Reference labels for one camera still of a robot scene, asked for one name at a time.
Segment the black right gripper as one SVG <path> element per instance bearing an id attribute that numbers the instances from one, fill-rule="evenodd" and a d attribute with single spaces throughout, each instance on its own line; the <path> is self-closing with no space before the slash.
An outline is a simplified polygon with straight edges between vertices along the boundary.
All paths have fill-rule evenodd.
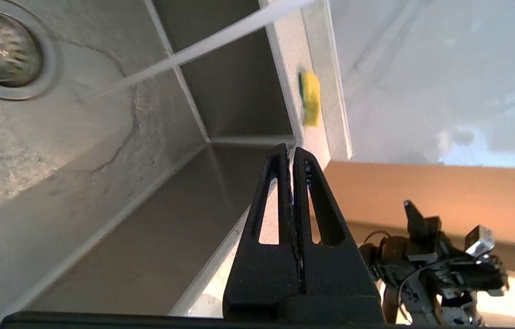
<path id="1" fill-rule="evenodd" d="M 441 217 L 424 218 L 411 200 L 405 200 L 404 208 L 408 231 L 406 258 L 414 270 L 420 270 L 442 260 L 445 252 L 441 245 Z"/>

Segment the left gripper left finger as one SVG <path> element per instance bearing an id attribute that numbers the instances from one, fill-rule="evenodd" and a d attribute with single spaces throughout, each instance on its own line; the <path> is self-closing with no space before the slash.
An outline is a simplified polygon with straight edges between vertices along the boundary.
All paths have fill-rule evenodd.
<path id="1" fill-rule="evenodd" d="M 276 245 L 259 241 L 273 180 L 278 181 Z M 256 186 L 223 295 L 225 319 L 275 319 L 280 302 L 300 292 L 288 148 L 272 148 Z"/>

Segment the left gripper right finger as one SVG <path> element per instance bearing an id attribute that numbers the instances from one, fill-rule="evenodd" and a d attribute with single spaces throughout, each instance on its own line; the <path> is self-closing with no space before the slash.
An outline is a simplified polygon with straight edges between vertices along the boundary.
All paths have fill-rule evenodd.
<path id="1" fill-rule="evenodd" d="M 384 321 L 380 294 L 316 157 L 296 148 L 294 229 L 300 312 L 314 321 Z"/>

